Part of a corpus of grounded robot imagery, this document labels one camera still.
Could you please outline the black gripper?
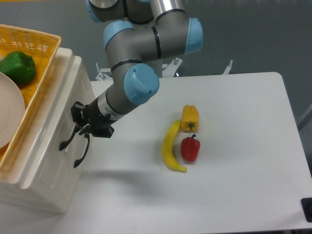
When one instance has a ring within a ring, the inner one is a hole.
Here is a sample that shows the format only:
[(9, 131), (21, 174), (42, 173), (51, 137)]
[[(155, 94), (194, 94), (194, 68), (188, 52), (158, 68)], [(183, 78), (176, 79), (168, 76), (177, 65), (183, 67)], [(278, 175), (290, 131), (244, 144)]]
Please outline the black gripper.
[(111, 126), (115, 121), (111, 119), (111, 114), (103, 114), (98, 107), (98, 98), (88, 105), (83, 105), (76, 101), (71, 107), (72, 119), (78, 127), (82, 127), (79, 135), (90, 135), (94, 137), (110, 138), (114, 132)]

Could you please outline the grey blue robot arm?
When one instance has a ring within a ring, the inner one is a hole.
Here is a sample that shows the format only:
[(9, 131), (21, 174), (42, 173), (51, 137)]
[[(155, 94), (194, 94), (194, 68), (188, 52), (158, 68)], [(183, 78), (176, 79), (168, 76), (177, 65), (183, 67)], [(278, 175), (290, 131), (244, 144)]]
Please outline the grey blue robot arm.
[(149, 62), (200, 50), (203, 29), (180, 0), (88, 0), (86, 5), (92, 19), (108, 22), (103, 40), (114, 82), (90, 104), (75, 102), (73, 132), (110, 137), (114, 122), (158, 91)]

